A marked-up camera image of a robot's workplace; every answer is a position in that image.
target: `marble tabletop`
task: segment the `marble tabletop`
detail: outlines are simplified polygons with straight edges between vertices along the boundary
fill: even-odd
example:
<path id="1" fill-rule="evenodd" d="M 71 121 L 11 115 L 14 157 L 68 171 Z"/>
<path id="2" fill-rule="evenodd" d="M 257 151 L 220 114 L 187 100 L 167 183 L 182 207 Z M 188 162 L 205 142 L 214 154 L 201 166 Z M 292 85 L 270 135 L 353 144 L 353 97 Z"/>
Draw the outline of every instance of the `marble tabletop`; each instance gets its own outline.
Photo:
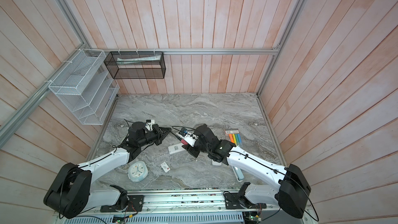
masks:
<path id="1" fill-rule="evenodd" d="M 118 99 L 95 157 L 111 151 L 112 145 L 121 143 L 128 128 L 124 119 L 133 122 L 154 119 L 160 127 L 175 125 L 195 128 L 207 124 L 219 139 L 227 140 L 225 129 L 238 128 L 243 149 L 280 164 L 254 93 L 123 95 Z M 230 166 L 213 166 L 205 153 L 200 153 L 197 158 L 186 151 L 170 155 L 167 147 L 177 143 L 179 140 L 169 134 L 161 145 L 148 147 L 131 163 L 100 177 L 93 187 L 116 184 L 127 190 L 140 190 L 242 185 L 243 182 L 236 180 Z M 127 171 L 129 165 L 136 161 L 145 162 L 149 173 L 141 182 L 133 183 Z M 162 162 L 168 164 L 171 169 L 169 172 L 163 171 L 160 166 Z M 244 182 L 263 184 L 260 179 L 242 172 Z"/>

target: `robotic arm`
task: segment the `robotic arm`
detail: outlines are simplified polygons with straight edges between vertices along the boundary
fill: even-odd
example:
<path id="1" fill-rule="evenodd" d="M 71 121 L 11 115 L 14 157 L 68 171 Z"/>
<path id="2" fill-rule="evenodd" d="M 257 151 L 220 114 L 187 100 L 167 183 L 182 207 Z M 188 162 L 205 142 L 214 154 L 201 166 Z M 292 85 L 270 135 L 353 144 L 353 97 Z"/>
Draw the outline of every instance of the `robotic arm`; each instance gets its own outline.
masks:
<path id="1" fill-rule="evenodd" d="M 159 127 L 153 120 L 134 122 L 126 138 L 113 151 L 78 165 L 64 165 L 44 197 L 44 204 L 67 218 L 104 205 L 125 211 L 126 190 L 111 185 L 109 189 L 92 191 L 90 185 L 105 173 L 131 162 L 141 153 L 141 147 L 161 144 L 170 131 L 171 128 Z M 295 165 L 286 168 L 256 157 L 232 142 L 219 140 L 205 124 L 191 131 L 182 128 L 176 137 L 194 157 L 205 152 L 212 160 L 241 168 L 272 187 L 270 191 L 265 185 L 244 183 L 238 193 L 242 206 L 250 208 L 257 203 L 269 203 L 302 218 L 311 188 Z"/>

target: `alarm clock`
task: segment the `alarm clock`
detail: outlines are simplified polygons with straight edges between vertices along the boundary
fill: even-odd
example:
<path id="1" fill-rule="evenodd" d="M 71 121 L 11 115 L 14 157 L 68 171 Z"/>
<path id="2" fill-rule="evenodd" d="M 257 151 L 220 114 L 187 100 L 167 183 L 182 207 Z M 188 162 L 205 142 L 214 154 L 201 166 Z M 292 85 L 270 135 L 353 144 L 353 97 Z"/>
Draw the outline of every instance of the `alarm clock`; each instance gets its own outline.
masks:
<path id="1" fill-rule="evenodd" d="M 143 161 L 133 163 L 129 167 L 128 176 L 134 183 L 142 181 L 148 175 L 148 168 Z"/>

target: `yellow highlighter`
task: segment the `yellow highlighter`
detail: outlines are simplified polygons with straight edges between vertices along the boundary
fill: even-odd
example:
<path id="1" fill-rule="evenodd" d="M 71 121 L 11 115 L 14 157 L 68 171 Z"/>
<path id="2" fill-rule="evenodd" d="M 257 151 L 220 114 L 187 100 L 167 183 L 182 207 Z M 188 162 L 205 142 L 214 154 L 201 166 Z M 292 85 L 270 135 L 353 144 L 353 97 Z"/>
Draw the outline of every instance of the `yellow highlighter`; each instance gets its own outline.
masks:
<path id="1" fill-rule="evenodd" d="M 232 137 L 232 134 L 229 135 L 229 139 L 231 139 L 231 142 L 235 144 L 234 138 Z"/>
<path id="2" fill-rule="evenodd" d="M 238 143 L 236 142 L 235 134 L 232 134 L 232 137 L 233 137 L 233 139 L 234 139 L 234 143 L 237 145 Z"/>

